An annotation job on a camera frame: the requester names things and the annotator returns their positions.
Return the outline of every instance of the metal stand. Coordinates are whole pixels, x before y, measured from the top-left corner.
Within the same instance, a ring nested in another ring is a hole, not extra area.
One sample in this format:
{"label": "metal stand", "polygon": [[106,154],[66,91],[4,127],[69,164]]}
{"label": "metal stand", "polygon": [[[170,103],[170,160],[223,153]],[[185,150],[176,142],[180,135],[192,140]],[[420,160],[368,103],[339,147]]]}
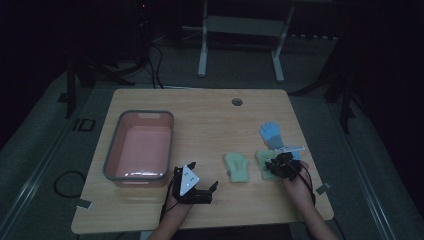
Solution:
{"label": "metal stand", "polygon": [[203,1],[203,34],[202,49],[200,51],[198,76],[206,76],[206,63],[208,58],[208,32],[224,32],[236,34],[249,34],[261,36],[279,37],[279,43],[275,50],[271,52],[274,64],[275,77],[278,82],[284,81],[283,70],[281,68],[280,55],[287,37],[287,31],[293,17],[294,7],[291,7],[285,21],[209,16],[208,0]]}

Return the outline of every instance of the green cloth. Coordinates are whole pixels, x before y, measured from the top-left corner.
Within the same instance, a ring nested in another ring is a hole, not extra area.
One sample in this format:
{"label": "green cloth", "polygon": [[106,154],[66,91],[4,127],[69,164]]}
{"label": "green cloth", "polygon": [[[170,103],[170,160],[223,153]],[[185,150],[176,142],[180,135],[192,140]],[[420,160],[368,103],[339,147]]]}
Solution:
{"label": "green cloth", "polygon": [[241,153],[227,153],[224,156],[225,165],[233,183],[248,182],[249,172],[247,171],[247,160]]}
{"label": "green cloth", "polygon": [[271,162],[271,159],[277,157],[274,150],[259,150],[255,154],[256,160],[258,160],[259,167],[262,173],[262,179],[269,181],[276,181],[279,177],[275,176],[266,168],[265,162]]}

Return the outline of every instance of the round hole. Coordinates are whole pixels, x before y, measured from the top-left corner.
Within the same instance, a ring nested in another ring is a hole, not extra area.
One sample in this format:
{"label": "round hole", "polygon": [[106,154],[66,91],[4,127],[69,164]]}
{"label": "round hole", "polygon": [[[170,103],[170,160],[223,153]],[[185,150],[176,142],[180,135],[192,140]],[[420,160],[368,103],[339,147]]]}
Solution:
{"label": "round hole", "polygon": [[243,104],[243,101],[240,98],[233,98],[233,100],[231,101],[231,103],[234,106],[241,106]]}

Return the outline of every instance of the forearm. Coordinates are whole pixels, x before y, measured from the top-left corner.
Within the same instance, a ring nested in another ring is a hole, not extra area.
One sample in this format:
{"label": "forearm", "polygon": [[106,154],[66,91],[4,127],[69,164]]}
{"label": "forearm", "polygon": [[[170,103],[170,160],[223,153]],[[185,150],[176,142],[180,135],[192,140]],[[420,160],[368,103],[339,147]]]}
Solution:
{"label": "forearm", "polygon": [[316,239],[337,239],[333,231],[314,206],[303,209],[300,214],[302,215],[309,232]]}
{"label": "forearm", "polygon": [[177,218],[172,215],[165,215],[159,226],[148,238],[149,240],[169,240],[178,231],[185,218]]}

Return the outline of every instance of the plastic tub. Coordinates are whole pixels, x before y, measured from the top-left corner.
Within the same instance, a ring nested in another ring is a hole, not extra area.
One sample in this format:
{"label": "plastic tub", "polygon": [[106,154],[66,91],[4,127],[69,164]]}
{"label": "plastic tub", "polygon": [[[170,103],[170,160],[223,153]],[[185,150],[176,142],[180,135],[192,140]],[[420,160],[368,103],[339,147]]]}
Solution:
{"label": "plastic tub", "polygon": [[174,116],[168,111],[126,111],[119,117],[103,174],[118,186],[166,183]]}

